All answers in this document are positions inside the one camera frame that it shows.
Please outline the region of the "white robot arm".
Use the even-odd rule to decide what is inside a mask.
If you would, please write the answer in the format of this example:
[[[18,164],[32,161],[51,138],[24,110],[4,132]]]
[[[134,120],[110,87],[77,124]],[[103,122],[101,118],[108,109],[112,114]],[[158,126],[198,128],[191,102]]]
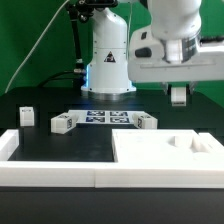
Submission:
[[[133,92],[135,83],[224,80],[224,40],[202,38],[202,0],[146,0],[151,24],[128,33],[112,12],[120,2],[76,0],[66,9],[73,26],[93,21],[92,61],[82,89],[98,96]]]

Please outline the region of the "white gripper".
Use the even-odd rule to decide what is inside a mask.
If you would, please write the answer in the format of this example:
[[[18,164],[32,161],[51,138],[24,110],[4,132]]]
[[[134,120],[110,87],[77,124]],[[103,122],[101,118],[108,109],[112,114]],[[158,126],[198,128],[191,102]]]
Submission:
[[[197,34],[179,39],[158,39],[150,28],[136,30],[130,39],[128,76],[135,83],[160,84],[171,94],[167,82],[185,82],[192,95],[197,81],[224,80],[224,41],[200,39]]]

